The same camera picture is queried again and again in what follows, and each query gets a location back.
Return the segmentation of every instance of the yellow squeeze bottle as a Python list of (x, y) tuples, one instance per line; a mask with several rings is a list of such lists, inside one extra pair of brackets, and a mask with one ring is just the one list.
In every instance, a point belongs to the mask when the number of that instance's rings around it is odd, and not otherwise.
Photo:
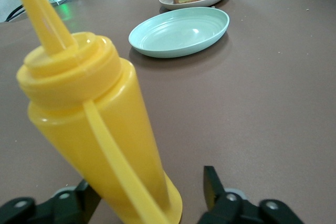
[(47, 0), (22, 0), (41, 46), (17, 73), (30, 120), (126, 224), (177, 224), (134, 66), (104, 36), (70, 34)]

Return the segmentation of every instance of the plate rim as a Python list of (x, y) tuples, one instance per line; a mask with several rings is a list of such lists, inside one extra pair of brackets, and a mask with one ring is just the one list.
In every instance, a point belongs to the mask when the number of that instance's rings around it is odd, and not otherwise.
[[(135, 43), (133, 43), (132, 40), (131, 40), (131, 36), (132, 36), (132, 34), (134, 33), (134, 31), (136, 31), (137, 29), (139, 29), (140, 26), (145, 25), (145, 23), (148, 23), (148, 22), (152, 21), (153, 19), (158, 18), (158, 16), (161, 16), (161, 17), (162, 17), (162, 15), (166, 15), (166, 16), (168, 16), (168, 17), (172, 17), (172, 13), (174, 13), (174, 12), (188, 12), (188, 11), (191, 11), (191, 10), (193, 10), (193, 9), (202, 9), (202, 8), (206, 8), (206, 9), (208, 9), (208, 10), (212, 9), (212, 11), (215, 11), (215, 12), (221, 12), (221, 13), (224, 14), (224, 15), (226, 16), (226, 18), (227, 18), (227, 22), (226, 22), (226, 24), (220, 29), (220, 31), (217, 32), (216, 34), (214, 34), (213, 36), (211, 36), (211, 37), (205, 39), (204, 41), (200, 41), (200, 42), (197, 42), (197, 43), (188, 45), (188, 46), (186, 46), (186, 47), (175, 48), (175, 49), (169, 49), (169, 50), (148, 50), (148, 49), (142, 49), (142, 48), (138, 47), (138, 46), (137, 46)], [(223, 34), (225, 33), (225, 31), (227, 30), (229, 23), (230, 23), (230, 17), (229, 17), (229, 15), (228, 15), (225, 11), (223, 11), (223, 10), (221, 10), (221, 9), (211, 8), (211, 7), (190, 7), (190, 8), (176, 9), (176, 10), (172, 10), (172, 11), (169, 11), (169, 12), (166, 12), (166, 13), (158, 14), (158, 15), (156, 15), (156, 16), (154, 16), (154, 17), (151, 17), (151, 18), (149, 18), (149, 19), (143, 21), (142, 23), (138, 24), (138, 25), (135, 26), (135, 27), (132, 29), (132, 31), (130, 32), (130, 34), (129, 34), (129, 38), (128, 38), (128, 39), (129, 39), (129, 43), (131, 44), (131, 46), (132, 46), (136, 51), (138, 51), (139, 53), (141, 53), (141, 54), (143, 54), (143, 55), (147, 55), (147, 56), (150, 56), (150, 57), (153, 57), (153, 58), (177, 58), (177, 57), (182, 57), (182, 56), (186, 56), (186, 55), (194, 54), (194, 53), (196, 53), (196, 52), (198, 52), (198, 51), (202, 51), (202, 50), (204, 50), (205, 48), (207, 48), (207, 47), (211, 46), (212, 44), (216, 43), (216, 42), (223, 36)], [(181, 51), (181, 50), (186, 50), (186, 49), (195, 47), (195, 46), (197, 46), (197, 45), (199, 45), (199, 44), (202, 44), (202, 43), (205, 43), (205, 42), (207, 42), (207, 41), (213, 40), (213, 39), (216, 38), (217, 36), (219, 36), (217, 40), (215, 40), (213, 43), (211, 43), (210, 45), (208, 45), (208, 46), (206, 46), (206, 47), (204, 47), (204, 48), (202, 48), (202, 49), (200, 49), (200, 50), (192, 51), (192, 52), (190, 52), (190, 53), (182, 54), (182, 55), (179, 55), (179, 56), (171, 56), (171, 57), (166, 57), (166, 56), (162, 57), (162, 56), (161, 56), (161, 55), (169, 55), (170, 53), (175, 52), (175, 51)], [(145, 53), (143, 53), (143, 52), (141, 52), (141, 51), (150, 52), (151, 54), (145, 54)]]
[(173, 4), (170, 4), (170, 3), (167, 3), (167, 2), (162, 2), (162, 0), (159, 0), (161, 5), (164, 6), (165, 8), (167, 8), (166, 6), (175, 6), (176, 7), (175, 9), (187, 8), (188, 6), (194, 5), (195, 3), (202, 3), (202, 2), (207, 2), (207, 1), (209, 1), (209, 0), (198, 0), (198, 1), (191, 2), (191, 3), (180, 3), (180, 4), (174, 4), (173, 3)]

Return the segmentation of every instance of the oval plate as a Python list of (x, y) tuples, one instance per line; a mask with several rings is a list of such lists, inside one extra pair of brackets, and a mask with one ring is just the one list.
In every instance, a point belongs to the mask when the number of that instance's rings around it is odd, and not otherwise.
[(182, 8), (187, 8), (187, 7), (211, 6), (221, 0), (199, 0), (199, 1), (185, 3), (185, 4), (174, 4), (174, 0), (159, 0), (159, 1), (161, 5), (167, 8), (168, 10), (176, 10), (176, 9), (182, 9)]
[(181, 57), (217, 42), (229, 21), (224, 11), (211, 7), (173, 10), (136, 26), (129, 42), (135, 50), (150, 57)]

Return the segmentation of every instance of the black cable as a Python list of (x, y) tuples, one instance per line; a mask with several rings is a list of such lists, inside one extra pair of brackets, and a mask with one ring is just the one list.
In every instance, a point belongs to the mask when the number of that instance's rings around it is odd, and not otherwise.
[(19, 12), (18, 14), (16, 14), (20, 9), (23, 8), (23, 5), (20, 5), (18, 7), (16, 7), (10, 14), (9, 16), (6, 18), (5, 22), (8, 22), (10, 20), (12, 20), (13, 18), (17, 17), (19, 14), (23, 13), (25, 10)]

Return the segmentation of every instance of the empty plate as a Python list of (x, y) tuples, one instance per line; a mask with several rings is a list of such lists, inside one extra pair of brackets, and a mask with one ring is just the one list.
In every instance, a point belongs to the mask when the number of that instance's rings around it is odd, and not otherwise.
[(129, 42), (138, 52), (174, 58), (201, 51), (225, 33), (229, 16), (220, 9), (191, 7), (159, 14), (136, 26)]

